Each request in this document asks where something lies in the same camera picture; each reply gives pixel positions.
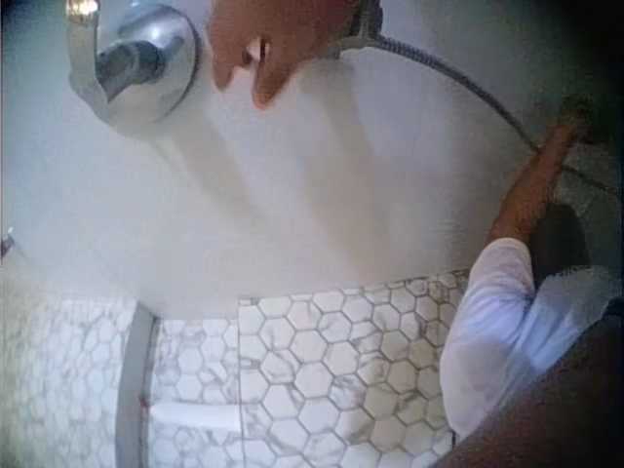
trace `hand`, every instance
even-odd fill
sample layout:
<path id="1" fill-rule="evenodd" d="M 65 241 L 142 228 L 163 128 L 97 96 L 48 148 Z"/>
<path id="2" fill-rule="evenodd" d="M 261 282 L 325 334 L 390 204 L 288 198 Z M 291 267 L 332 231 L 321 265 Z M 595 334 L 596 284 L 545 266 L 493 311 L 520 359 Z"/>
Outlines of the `hand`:
<path id="1" fill-rule="evenodd" d="M 305 60 L 322 52 L 350 24 L 360 0 L 221 0 L 208 26 L 214 82 L 224 90 L 237 66 L 248 67 L 250 43 L 267 45 L 253 83 L 265 107 Z"/>
<path id="2" fill-rule="evenodd" d="M 588 136 L 592 126 L 592 111 L 588 102 L 580 97 L 566 97 L 559 109 L 556 133 L 573 141 Z"/>

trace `bathroom wall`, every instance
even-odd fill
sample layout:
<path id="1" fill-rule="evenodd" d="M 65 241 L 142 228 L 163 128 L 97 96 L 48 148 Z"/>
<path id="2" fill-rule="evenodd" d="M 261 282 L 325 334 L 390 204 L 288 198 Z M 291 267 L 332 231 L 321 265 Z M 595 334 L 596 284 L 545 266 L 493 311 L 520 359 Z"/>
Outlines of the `bathroom wall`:
<path id="1" fill-rule="evenodd" d="M 245 73 L 214 90 L 204 52 L 175 112 L 121 136 L 69 88 L 62 3 L 19 2 L 2 37 L 3 224 L 14 274 L 57 292 L 234 317 L 239 296 L 465 267 L 528 157 L 475 97 L 376 51 L 308 63 L 263 112 Z M 204 36 L 208 0 L 170 3 Z M 562 95 L 601 86 L 527 4 L 383 5 L 387 35 L 463 67 L 536 136 Z"/>
<path id="2" fill-rule="evenodd" d="M 5 266 L 0 465 L 114 468 L 118 387 L 135 302 L 25 290 Z"/>

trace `shower hose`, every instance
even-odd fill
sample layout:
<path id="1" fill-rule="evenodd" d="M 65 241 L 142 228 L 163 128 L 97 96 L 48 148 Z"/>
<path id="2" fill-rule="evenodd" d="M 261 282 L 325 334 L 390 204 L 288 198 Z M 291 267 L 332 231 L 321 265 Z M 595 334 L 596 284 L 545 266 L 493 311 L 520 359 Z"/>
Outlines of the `shower hose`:
<path id="1" fill-rule="evenodd" d="M 526 143 L 526 145 L 533 152 L 536 153 L 537 151 L 539 151 L 539 146 L 537 145 L 537 143 L 535 143 L 535 141 L 531 139 L 525 129 L 523 129 L 523 126 L 518 121 L 518 119 L 516 119 L 516 117 L 514 117 L 512 113 L 509 112 L 495 96 L 484 90 L 481 86 L 479 86 L 461 71 L 443 62 L 439 58 L 432 56 L 431 54 L 428 54 L 420 49 L 416 49 L 415 47 L 404 42 L 390 39 L 384 36 L 379 35 L 375 39 L 369 40 L 369 42 L 367 42 L 367 47 L 391 52 L 392 54 L 405 57 L 406 59 L 421 63 L 447 76 L 451 80 L 463 86 L 468 91 L 472 92 L 478 98 L 483 100 L 487 105 L 489 105 L 500 117 L 502 117 L 505 122 L 507 122 L 507 124 L 509 124 L 512 129 L 516 131 L 522 141 Z M 619 193 L 616 189 L 609 187 L 608 185 L 597 180 L 593 180 L 592 178 L 576 170 L 575 168 L 564 165 L 563 169 L 566 172 L 574 174 L 575 176 L 582 179 L 585 183 L 592 185 L 602 192 L 608 193 L 615 197 L 619 197 Z"/>

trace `chrome shower handle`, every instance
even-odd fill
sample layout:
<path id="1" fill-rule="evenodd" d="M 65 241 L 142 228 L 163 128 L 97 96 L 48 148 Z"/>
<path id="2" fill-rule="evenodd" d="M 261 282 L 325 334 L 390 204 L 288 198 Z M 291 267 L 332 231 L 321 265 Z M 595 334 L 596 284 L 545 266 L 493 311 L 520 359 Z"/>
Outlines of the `chrome shower handle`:
<path id="1" fill-rule="evenodd" d="M 66 0 L 65 12 L 69 83 L 99 117 L 108 102 L 98 79 L 99 0 Z"/>
<path id="2" fill-rule="evenodd" d="M 198 53 L 193 26 L 180 11 L 131 5 L 103 50 L 100 0 L 65 0 L 65 11 L 69 83 L 99 119 L 125 133 L 161 119 L 181 100 Z"/>

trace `marble tile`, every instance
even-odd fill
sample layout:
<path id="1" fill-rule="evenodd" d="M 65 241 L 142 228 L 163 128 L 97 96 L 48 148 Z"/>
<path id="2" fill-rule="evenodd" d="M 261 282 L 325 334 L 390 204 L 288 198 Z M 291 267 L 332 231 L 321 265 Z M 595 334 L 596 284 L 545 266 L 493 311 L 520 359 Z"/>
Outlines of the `marble tile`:
<path id="1" fill-rule="evenodd" d="M 241 304 L 248 464 L 437 460 L 451 441 L 439 360 L 466 282 L 466 272 L 451 272 Z"/>
<path id="2" fill-rule="evenodd" d="M 379 452 L 369 443 L 349 446 L 340 461 L 341 468 L 376 468 Z"/>
<path id="3" fill-rule="evenodd" d="M 397 449 L 406 435 L 406 426 L 396 416 L 389 416 L 374 423 L 370 436 L 372 444 L 382 453 Z"/>
<path id="4" fill-rule="evenodd" d="M 371 439 L 374 420 L 363 409 L 351 409 L 340 414 L 335 433 L 348 444 L 359 444 Z"/>
<path id="5" fill-rule="evenodd" d="M 253 313 L 249 319 L 254 321 Z M 154 329 L 153 351 L 147 363 L 150 375 L 145 379 L 144 389 L 147 402 L 237 405 L 241 403 L 242 379 L 246 382 L 244 401 L 259 401 L 268 390 L 268 382 L 250 364 L 249 357 L 259 353 L 258 343 L 259 349 L 266 352 L 257 335 L 241 337 L 245 348 L 241 349 L 241 363 L 248 364 L 248 369 L 241 370 L 237 321 L 165 320 L 158 321 Z M 242 414 L 243 424 L 252 432 L 259 431 L 262 422 L 266 423 L 268 416 L 261 410 L 258 407 Z M 244 466 L 242 438 L 238 432 L 182 427 L 149 418 L 143 424 L 149 467 Z"/>
<path id="6" fill-rule="evenodd" d="M 347 342 L 331 344 L 323 363 L 334 375 L 352 373 L 358 368 L 358 352 Z"/>
<path id="7" fill-rule="evenodd" d="M 340 312 L 325 314 L 319 322 L 319 332 L 329 343 L 337 343 L 349 337 L 351 323 Z"/>
<path id="8" fill-rule="evenodd" d="M 317 292 L 312 300 L 323 312 L 337 312 L 344 304 L 344 295 L 340 291 Z"/>
<path id="9" fill-rule="evenodd" d="M 294 329 L 299 332 L 313 330 L 321 320 L 321 311 L 310 302 L 295 302 L 291 306 L 287 318 Z"/>
<path id="10" fill-rule="evenodd" d="M 328 398 L 306 400 L 299 421 L 310 432 L 317 434 L 333 428 L 340 416 L 336 406 Z"/>
<path id="11" fill-rule="evenodd" d="M 3 462 L 114 468 L 117 393 L 136 303 L 4 286 Z"/>
<path id="12" fill-rule="evenodd" d="M 301 362 L 313 363 L 323 358 L 327 346 L 317 331 L 300 331 L 294 336 L 291 351 Z"/>

